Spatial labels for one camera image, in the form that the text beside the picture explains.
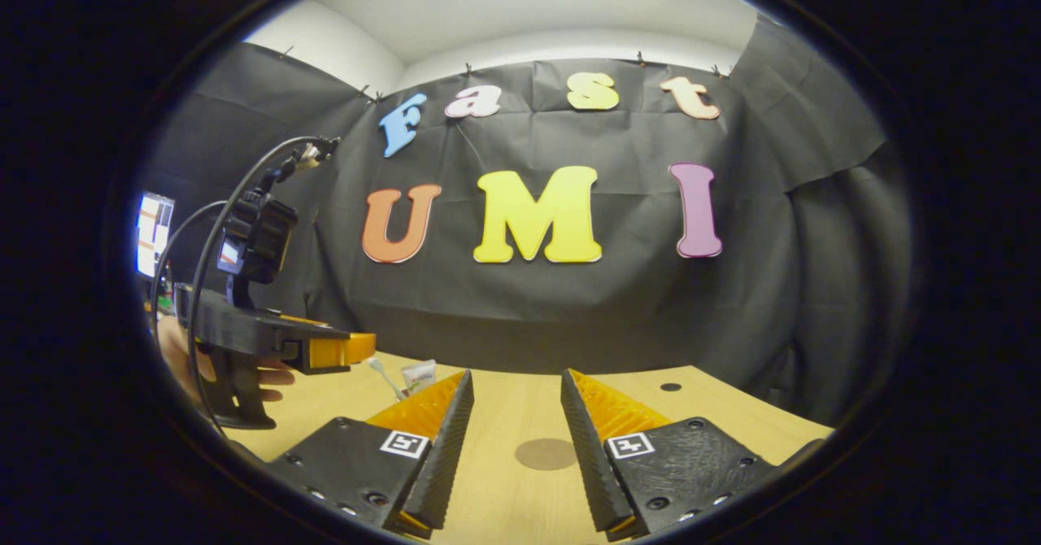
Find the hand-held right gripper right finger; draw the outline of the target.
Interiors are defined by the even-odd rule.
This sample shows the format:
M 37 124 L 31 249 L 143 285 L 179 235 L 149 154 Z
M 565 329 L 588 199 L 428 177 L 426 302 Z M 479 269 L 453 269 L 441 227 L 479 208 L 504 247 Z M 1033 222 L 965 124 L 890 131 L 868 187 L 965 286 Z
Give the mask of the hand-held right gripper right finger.
M 572 368 L 561 404 L 595 529 L 611 542 L 692 522 L 775 471 L 708 419 L 672 421 Z

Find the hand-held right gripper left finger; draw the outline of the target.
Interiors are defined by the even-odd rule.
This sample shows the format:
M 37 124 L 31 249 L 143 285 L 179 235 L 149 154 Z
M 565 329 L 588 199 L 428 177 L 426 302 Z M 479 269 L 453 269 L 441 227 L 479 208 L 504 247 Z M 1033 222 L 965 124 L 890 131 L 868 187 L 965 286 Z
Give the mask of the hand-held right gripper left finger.
M 336 416 L 268 471 L 375 529 L 430 538 L 445 526 L 473 403 L 464 370 L 365 421 Z

